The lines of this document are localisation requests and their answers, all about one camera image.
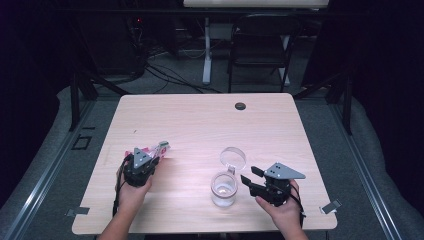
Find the black cable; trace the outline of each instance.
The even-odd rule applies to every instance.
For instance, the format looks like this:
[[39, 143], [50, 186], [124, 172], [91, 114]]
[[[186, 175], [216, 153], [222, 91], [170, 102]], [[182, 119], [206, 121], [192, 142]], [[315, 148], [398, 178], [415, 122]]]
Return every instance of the black cable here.
[[153, 94], [158, 93], [158, 92], [162, 91], [163, 89], [165, 89], [166, 86], [168, 86], [169, 82], [170, 82], [170, 80], [169, 80], [169, 77], [168, 77], [167, 81], [165, 81], [165, 85], [163, 87], [159, 88], [158, 90], [154, 91]]
[[298, 196], [298, 198], [297, 197], [295, 197], [295, 196], [293, 196], [293, 194], [291, 194], [291, 193], [287, 193], [286, 191], [284, 191], [283, 189], [281, 189], [281, 188], [279, 188], [279, 187], [277, 187], [277, 186], [275, 186], [275, 185], [273, 185], [273, 184], [270, 184], [272, 187], [275, 187], [277, 190], [280, 190], [280, 191], [282, 191], [283, 193], [285, 193], [285, 194], [287, 194], [289, 197], [291, 197], [296, 203], [297, 203], [297, 205], [300, 207], [300, 225], [302, 226], [303, 225], [303, 218], [305, 218], [306, 217], [306, 215], [305, 215], [305, 210], [303, 209], [303, 205], [302, 205], [302, 203], [301, 203], [301, 200], [300, 200], [300, 194], [299, 194], [299, 191], [293, 186], [293, 185], [291, 185], [290, 184], [290, 186], [292, 187], [292, 188], [294, 188], [294, 190], [296, 191], [296, 193], [297, 193], [297, 196]]
[[132, 75], [130, 75], [127, 78], [124, 78], [124, 79], [108, 80], [108, 81], [115, 84], [115, 85], [120, 85], [120, 84], [124, 84], [124, 83], [133, 82], [133, 81], [137, 80], [138, 78], [140, 78], [141, 76], [142, 76], [141, 73], [134, 73], [134, 74], [132, 74]]
[[155, 66], [152, 66], [152, 65], [150, 65], [150, 64], [148, 64], [148, 66], [151, 68], [151, 69], [153, 69], [153, 70], [155, 70], [156, 72], [158, 72], [158, 73], [160, 73], [160, 74], [162, 74], [162, 75], [164, 75], [164, 76], [167, 76], [168, 78], [171, 78], [171, 79], [174, 79], [174, 80], [176, 80], [176, 81], [178, 81], [179, 83], [179, 85], [183, 85], [183, 86], [188, 86], [188, 87], [191, 87], [191, 88], [193, 88], [195, 91], [197, 91], [197, 92], [199, 92], [199, 93], [203, 93], [197, 86], [194, 86], [194, 85], [192, 85], [192, 84], [190, 84], [190, 83], [188, 83], [187, 81], [185, 81], [185, 80], [181, 80], [181, 79], [178, 79], [178, 78], [175, 78], [175, 77], [173, 77], [173, 76], [169, 76], [168, 74], [166, 74], [165, 72], [163, 72], [162, 70], [160, 70], [160, 69], [158, 69], [158, 68], [156, 68]]
[[[166, 70], [168, 70], [168, 71], [171, 71], [173, 74], [177, 75], [179, 78], [176, 78], [176, 77], [173, 77], [173, 76], [168, 75], [168, 74], [167, 74], [167, 73], [165, 73], [164, 71], [162, 71], [162, 70], [158, 69], [155, 65], [156, 65], [156, 66], [158, 66], [158, 67], [164, 68], [164, 69], [166, 69]], [[221, 93], [220, 91], [215, 90], [215, 89], [210, 88], [210, 87], [203, 87], [203, 86], [198, 86], [198, 85], [195, 85], [195, 84], [191, 84], [190, 82], [188, 82], [187, 80], [185, 80], [182, 76], [178, 75], [178, 73], [176, 73], [175, 71], [173, 71], [173, 70], [172, 70], [172, 69], [170, 69], [170, 68], [167, 68], [167, 67], [164, 67], [164, 66], [161, 66], [161, 65], [157, 65], [157, 64], [153, 64], [153, 65], [151, 65], [151, 64], [149, 64], [149, 63], [147, 64], [147, 67], [150, 67], [150, 68], [152, 68], [153, 70], [157, 71], [158, 73], [160, 73], [160, 74], [162, 74], [162, 75], [165, 75], [165, 76], [167, 76], [167, 77], [169, 77], [169, 78], [171, 78], [171, 79], [174, 79], [174, 80], [176, 80], [176, 81], [180, 82], [180, 83], [178, 83], [179, 85], [185, 85], [185, 86], [191, 87], [191, 88], [193, 88], [194, 90], [196, 90], [197, 92], [203, 93], [203, 92], [200, 90], [200, 89], [202, 89], [202, 90], [213, 91], [213, 92], [216, 92], [216, 93]]]
[[119, 207], [119, 192], [121, 191], [122, 186], [125, 184], [125, 181], [121, 184], [121, 176], [122, 172], [124, 171], [124, 165], [125, 162], [128, 161], [129, 157], [131, 157], [131, 154], [126, 156], [124, 160], [122, 161], [121, 167], [119, 167], [118, 176], [116, 178], [116, 195], [115, 195], [115, 201], [113, 201], [113, 209], [112, 209], [112, 217], [115, 216], [116, 212], [118, 211]]
[[183, 83], [173, 82], [173, 81], [171, 81], [171, 80], [169, 80], [169, 79], [165, 79], [165, 78], [163, 78], [163, 77], [161, 77], [161, 76], [157, 75], [156, 73], [152, 72], [152, 71], [151, 71], [150, 69], [148, 69], [148, 68], [146, 68], [146, 71], [148, 71], [149, 73], [151, 73], [153, 76], [155, 76], [155, 77], [157, 77], [157, 78], [159, 78], [159, 79], [161, 79], [161, 80], [164, 80], [164, 81], [166, 81], [166, 82], [170, 82], [170, 83], [177, 84], [177, 85], [185, 85], [185, 84], [183, 84]]

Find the wooden table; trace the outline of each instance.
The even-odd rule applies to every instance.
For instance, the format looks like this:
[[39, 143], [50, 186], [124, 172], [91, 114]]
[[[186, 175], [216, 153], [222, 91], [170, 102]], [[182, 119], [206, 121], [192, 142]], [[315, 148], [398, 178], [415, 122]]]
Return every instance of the wooden table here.
[[[246, 104], [237, 110], [235, 104]], [[294, 101], [289, 94], [127, 95], [121, 98], [81, 202], [76, 234], [98, 234], [112, 218], [115, 173], [126, 150], [169, 141], [171, 149], [156, 169], [153, 186], [135, 218], [132, 233], [212, 233], [277, 230], [241, 184], [240, 174], [263, 184], [250, 171], [281, 162], [303, 174], [298, 180], [307, 215], [305, 230], [332, 229], [334, 213]], [[236, 171], [235, 203], [219, 208], [211, 200], [212, 177], [226, 171], [221, 151], [238, 147], [247, 165]]]

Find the chair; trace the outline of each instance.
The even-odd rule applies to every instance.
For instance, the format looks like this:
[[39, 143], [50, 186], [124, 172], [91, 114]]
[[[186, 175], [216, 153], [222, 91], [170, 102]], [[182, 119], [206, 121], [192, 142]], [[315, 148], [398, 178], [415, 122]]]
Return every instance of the chair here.
[[[294, 40], [302, 30], [294, 16], [251, 14], [239, 18], [231, 31], [231, 50], [228, 62], [228, 92], [231, 92], [233, 66], [248, 68], [285, 68], [280, 92], [290, 63]], [[283, 36], [288, 37], [285, 47]]]

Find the dark background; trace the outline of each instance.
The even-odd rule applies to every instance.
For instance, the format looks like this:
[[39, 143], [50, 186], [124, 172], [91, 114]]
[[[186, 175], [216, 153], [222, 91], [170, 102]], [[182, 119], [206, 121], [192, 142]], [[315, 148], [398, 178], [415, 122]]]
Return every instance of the dark background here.
[[[109, 50], [122, 49], [115, 53], [121, 60], [113, 62], [117, 58], [112, 54], [110, 61], [102, 63], [100, 59], [105, 59], [95, 54], [95, 39], [87, 33], [89, 24], [81, 23], [84, 19], [70, 24], [52, 11], [55, 4], [20, 0], [4, 1], [0, 6], [1, 205], [41, 146], [58, 111], [56, 94], [69, 86], [74, 73], [80, 68], [94, 73], [108, 69], [131, 73], [139, 67], [140, 55], [129, 47], [131, 42], [122, 19], [115, 19], [104, 28], [119, 33], [110, 39], [118, 40], [118, 45]], [[370, 7], [358, 1], [332, 4], [330, 11], [366, 11]], [[405, 199], [424, 215], [422, 8], [412, 1], [379, 4], [388, 12], [372, 29], [369, 51], [353, 78], [354, 96], [363, 104], [378, 134], [387, 172]], [[304, 84], [317, 83], [339, 71], [352, 54], [356, 36], [366, 29], [364, 24], [324, 22]], [[105, 39], [97, 40], [102, 40], [104, 46], [108, 44]], [[171, 42], [169, 51], [174, 47]]]

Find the black curtain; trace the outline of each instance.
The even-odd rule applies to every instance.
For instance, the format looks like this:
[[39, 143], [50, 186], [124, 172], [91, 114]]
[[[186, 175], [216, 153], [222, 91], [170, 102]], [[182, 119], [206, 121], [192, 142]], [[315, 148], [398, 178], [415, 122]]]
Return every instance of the black curtain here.
[[0, 204], [25, 174], [56, 117], [56, 94], [94, 64], [55, 1], [0, 2]]
[[354, 78], [354, 96], [376, 130], [388, 174], [424, 216], [422, 6], [413, 1], [392, 4]]

